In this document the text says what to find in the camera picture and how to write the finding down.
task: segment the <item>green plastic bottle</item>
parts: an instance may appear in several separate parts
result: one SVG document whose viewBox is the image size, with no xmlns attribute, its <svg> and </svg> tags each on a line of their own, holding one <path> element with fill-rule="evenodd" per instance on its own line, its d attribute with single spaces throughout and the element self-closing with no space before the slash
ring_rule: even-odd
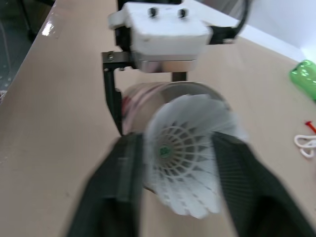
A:
<svg viewBox="0 0 316 237">
<path fill-rule="evenodd" d="M 294 84 L 301 88 L 313 100 L 316 100 L 316 65 L 310 60 L 304 60 L 290 72 Z"/>
</svg>

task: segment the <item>screw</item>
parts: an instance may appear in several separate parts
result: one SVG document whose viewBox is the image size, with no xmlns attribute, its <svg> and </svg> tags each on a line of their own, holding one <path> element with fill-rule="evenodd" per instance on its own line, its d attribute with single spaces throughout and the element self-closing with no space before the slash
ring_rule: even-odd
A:
<svg viewBox="0 0 316 237">
<path fill-rule="evenodd" d="M 112 61 L 114 59 L 114 55 L 112 53 L 108 54 L 108 60 Z"/>
<path fill-rule="evenodd" d="M 188 15 L 188 10 L 187 9 L 180 9 L 179 10 L 179 18 L 185 18 Z"/>
<path fill-rule="evenodd" d="M 158 9 L 156 7 L 149 8 L 148 13 L 151 18 L 154 18 L 158 14 Z"/>
<path fill-rule="evenodd" d="M 307 122 L 305 123 L 305 125 L 308 126 L 308 127 L 310 127 L 311 130 L 312 130 L 314 133 L 316 133 L 316 128 L 312 125 L 312 121 L 307 121 Z"/>
</svg>

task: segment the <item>white 3d-printed part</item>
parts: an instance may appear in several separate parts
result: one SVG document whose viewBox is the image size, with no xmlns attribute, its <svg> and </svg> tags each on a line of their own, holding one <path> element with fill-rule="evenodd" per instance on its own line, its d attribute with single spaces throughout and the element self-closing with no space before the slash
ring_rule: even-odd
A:
<svg viewBox="0 0 316 237">
<path fill-rule="evenodd" d="M 156 9 L 151 17 L 149 9 Z M 186 10 L 181 18 L 179 11 Z M 142 60 L 196 60 L 207 45 L 211 30 L 185 5 L 127 2 L 108 18 L 109 27 L 131 28 L 131 48 Z"/>
</svg>

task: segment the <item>gray floor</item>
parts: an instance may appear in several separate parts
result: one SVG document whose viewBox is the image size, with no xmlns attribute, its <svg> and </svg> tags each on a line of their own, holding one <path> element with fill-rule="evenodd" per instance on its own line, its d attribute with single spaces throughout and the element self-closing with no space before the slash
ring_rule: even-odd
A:
<svg viewBox="0 0 316 237">
<path fill-rule="evenodd" d="M 49 13 L 50 6 L 36 0 L 24 0 L 32 28 L 38 31 Z M 7 90 L 19 70 L 32 43 L 28 39 L 27 29 L 20 14 L 16 0 L 0 0 L 0 90 Z"/>
</svg>

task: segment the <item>red object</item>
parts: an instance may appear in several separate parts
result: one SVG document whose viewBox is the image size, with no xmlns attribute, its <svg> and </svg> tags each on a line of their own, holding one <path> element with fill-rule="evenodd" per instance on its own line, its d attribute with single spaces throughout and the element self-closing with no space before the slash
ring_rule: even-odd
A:
<svg viewBox="0 0 316 237">
<path fill-rule="evenodd" d="M 313 132 L 316 134 L 316 128 L 312 125 L 312 121 L 307 121 L 305 123 L 305 125 L 307 125 L 308 127 L 311 128 L 311 130 L 313 130 Z"/>
</svg>

